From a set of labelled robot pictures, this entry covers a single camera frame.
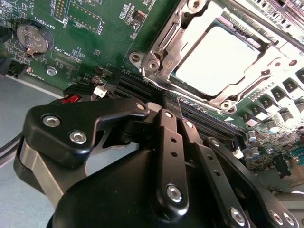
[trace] black cable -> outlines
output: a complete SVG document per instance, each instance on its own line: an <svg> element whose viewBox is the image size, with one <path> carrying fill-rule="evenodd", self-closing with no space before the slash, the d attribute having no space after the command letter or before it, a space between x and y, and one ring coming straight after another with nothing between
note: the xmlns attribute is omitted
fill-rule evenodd
<svg viewBox="0 0 304 228"><path fill-rule="evenodd" d="M22 133L19 133L15 138L0 148L0 158L9 152L16 145L19 145Z"/></svg>
<svg viewBox="0 0 304 228"><path fill-rule="evenodd" d="M15 158L18 147L19 142L15 144L12 148L10 148L8 151L6 151L3 156L0 157L0 169Z"/></svg>

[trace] motherboard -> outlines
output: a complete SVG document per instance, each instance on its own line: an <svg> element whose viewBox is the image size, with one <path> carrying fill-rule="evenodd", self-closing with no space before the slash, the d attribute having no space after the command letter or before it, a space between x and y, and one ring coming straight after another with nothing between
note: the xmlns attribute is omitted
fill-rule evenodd
<svg viewBox="0 0 304 228"><path fill-rule="evenodd" d="M62 90L136 78L281 178L304 166L303 45L302 0L0 0L0 75Z"/></svg>

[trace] silver bolt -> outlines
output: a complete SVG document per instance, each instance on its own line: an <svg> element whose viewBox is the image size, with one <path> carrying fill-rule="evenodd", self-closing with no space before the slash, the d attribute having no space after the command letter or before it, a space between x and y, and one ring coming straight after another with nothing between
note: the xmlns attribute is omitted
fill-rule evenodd
<svg viewBox="0 0 304 228"><path fill-rule="evenodd" d="M230 214L233 218L233 220L235 220L240 226L245 226L245 219L243 217L243 215L235 208L231 208L230 209Z"/></svg>
<svg viewBox="0 0 304 228"><path fill-rule="evenodd" d="M189 121L186 121L186 125L187 125L189 128L192 128L192 127L193 127L193 124L190 123Z"/></svg>
<svg viewBox="0 0 304 228"><path fill-rule="evenodd" d="M48 66L47 67L47 74L50 76L55 76L57 74L57 70L55 67Z"/></svg>
<svg viewBox="0 0 304 228"><path fill-rule="evenodd" d="M266 150L266 153L268 153L268 154L273 154L273 153L274 153L274 149L269 148L269 149Z"/></svg>
<svg viewBox="0 0 304 228"><path fill-rule="evenodd" d="M169 117L169 118L172 118L172 117L173 117L173 115L171 115L171 114L168 113L168 112L165 112L165 114L166 114L166 116Z"/></svg>
<svg viewBox="0 0 304 228"><path fill-rule="evenodd" d="M144 107L142 104L138 104L137 107L138 107L140 110L145 110L145 107Z"/></svg>
<svg viewBox="0 0 304 228"><path fill-rule="evenodd" d="M274 221L276 221L279 225L283 225L283 221L277 213L275 213L274 211L271 211L271 216L274 219Z"/></svg>
<svg viewBox="0 0 304 228"><path fill-rule="evenodd" d="M53 115L43 117L42 122L48 127L58 127L60 125L60 120Z"/></svg>
<svg viewBox="0 0 304 228"><path fill-rule="evenodd" d="M179 203L182 200L181 191L173 185L167 187L167 194L169 198L176 203Z"/></svg>
<svg viewBox="0 0 304 228"><path fill-rule="evenodd" d="M216 140L212 140L212 143L213 143L215 146L219 147L219 143L218 143L218 141L216 141Z"/></svg>
<svg viewBox="0 0 304 228"><path fill-rule="evenodd" d="M292 219L288 214L286 214L285 212L283 212L283 215L284 215L286 221L287 221L290 225L292 225L292 226L295 225L295 222L293 221L293 219Z"/></svg>
<svg viewBox="0 0 304 228"><path fill-rule="evenodd" d="M159 63L158 63L158 61L156 61L156 60L150 60L150 61L148 62L148 66L149 66L149 68L150 68L151 70L156 70L156 69L159 68Z"/></svg>
<svg viewBox="0 0 304 228"><path fill-rule="evenodd" d="M84 144L86 142L86 135L80 131L73 131L70 134L70 140L77 144Z"/></svg>

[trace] black metal arm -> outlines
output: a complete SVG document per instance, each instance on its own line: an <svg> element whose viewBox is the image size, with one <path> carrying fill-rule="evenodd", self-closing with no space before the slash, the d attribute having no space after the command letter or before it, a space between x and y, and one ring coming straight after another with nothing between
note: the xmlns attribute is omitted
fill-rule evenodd
<svg viewBox="0 0 304 228"><path fill-rule="evenodd" d="M130 98L31 109L14 168L56 207L48 226L299 227L220 140L203 142L178 108ZM97 148L130 142L140 149L86 176Z"/></svg>

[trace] green circuit board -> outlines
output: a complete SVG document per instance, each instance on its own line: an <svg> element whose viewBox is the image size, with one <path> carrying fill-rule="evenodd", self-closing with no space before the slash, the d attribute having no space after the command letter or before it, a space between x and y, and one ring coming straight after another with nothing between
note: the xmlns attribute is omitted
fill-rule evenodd
<svg viewBox="0 0 304 228"><path fill-rule="evenodd" d="M51 51L29 58L17 39L2 45L1 56L30 66L29 75L60 89L89 82L97 67L134 71L131 51L146 52L171 15L175 0L1 0L0 25L13 30L26 19L48 28ZM132 23L140 13L139 23ZM57 69L56 76L47 67Z"/></svg>
<svg viewBox="0 0 304 228"><path fill-rule="evenodd" d="M9 57L28 66L26 74L52 86L66 89L73 84L89 84L97 76L103 82L115 68L131 74L138 70L129 62L133 51L146 53L179 1L176 0L0 0L0 26L12 29L14 37L0 45L0 57ZM46 54L31 58L20 48L16 29L26 20L44 25L54 38L54 46ZM57 74L50 76L48 67L55 67ZM293 79L300 89L303 83L290 72L275 82L259 85L250 95L237 104L234 114L217 113L186 99L181 102L194 106L244 133L254 130L257 135L255 146L261 152L258 159L250 162L252 169L263 169L271 161L266 154L271 148L277 153L289 156L294 151L302 152L297 129L304 125L304 119L296 118L293 126L286 126L280 113L271 115L280 131L270 134L266 123L261 121L249 127L243 120L245 113L252 114L254 107L261 107L261 97L270 93L275 86L287 78ZM280 108L295 109L295 100Z"/></svg>

